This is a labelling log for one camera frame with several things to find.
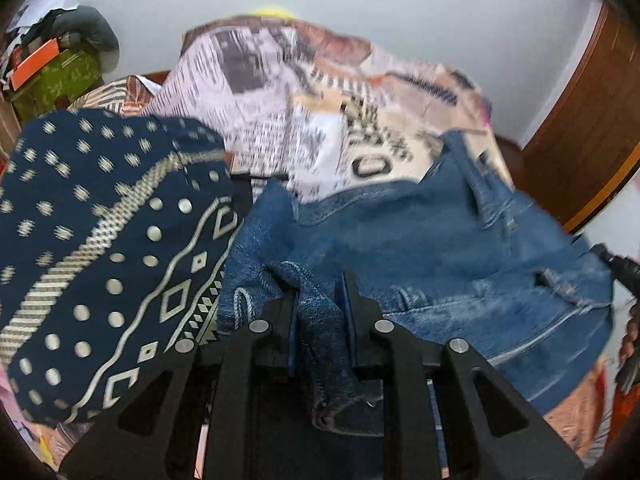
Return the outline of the yellow object behind bed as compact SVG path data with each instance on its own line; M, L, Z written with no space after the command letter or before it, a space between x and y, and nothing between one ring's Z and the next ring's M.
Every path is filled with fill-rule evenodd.
M260 18L277 18L278 20L297 20L297 16L284 6L261 6L250 12L253 16Z

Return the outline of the orange box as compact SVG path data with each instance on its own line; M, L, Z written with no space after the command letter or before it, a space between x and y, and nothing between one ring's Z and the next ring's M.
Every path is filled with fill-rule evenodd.
M38 70L41 70L43 66L46 66L50 61L56 58L60 54L60 48L58 47L58 40L55 38L48 40L34 53L30 54L23 62L14 68L10 81L11 88L17 90L21 86L32 78Z

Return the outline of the newspaper print bed sheet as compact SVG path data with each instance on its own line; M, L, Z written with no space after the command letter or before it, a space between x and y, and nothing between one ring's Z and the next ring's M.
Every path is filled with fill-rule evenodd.
M462 73L302 21L250 15L211 24L139 114L108 111L191 118L218 133L242 216L235 237L272 182L304 204L368 185L416 183L450 131L516 191L488 104Z

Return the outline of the navy patterned cloth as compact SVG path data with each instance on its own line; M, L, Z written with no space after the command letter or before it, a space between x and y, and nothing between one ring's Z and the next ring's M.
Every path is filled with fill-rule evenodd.
M86 422L177 342L215 340L242 221L225 154L191 118L25 126L1 179L1 362L29 422Z

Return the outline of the brown wooden door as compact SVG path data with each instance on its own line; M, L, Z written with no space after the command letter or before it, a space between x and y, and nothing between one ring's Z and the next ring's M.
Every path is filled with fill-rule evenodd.
M585 53L524 148L498 136L515 186L576 232L639 169L639 33L603 3Z

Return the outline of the dark grey cloth pile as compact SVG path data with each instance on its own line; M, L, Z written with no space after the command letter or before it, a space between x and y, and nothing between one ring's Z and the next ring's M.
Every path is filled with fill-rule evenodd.
M102 73L114 72L119 62L119 41L104 16L79 0L27 0L16 12L4 33L1 61L8 64L14 52L29 54L56 39L64 48L85 44L98 54Z

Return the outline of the blue denim jacket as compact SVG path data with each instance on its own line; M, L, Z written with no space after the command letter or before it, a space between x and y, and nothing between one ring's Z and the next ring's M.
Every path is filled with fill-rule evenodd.
M589 244L508 188L460 133L440 143L416 183L304 204L272 182L235 237L217 315L223 335L295 296L288 381L264 413L273 479L384 478L383 389L352 369L344 271L414 336L466 340L543 419L610 336L613 279Z

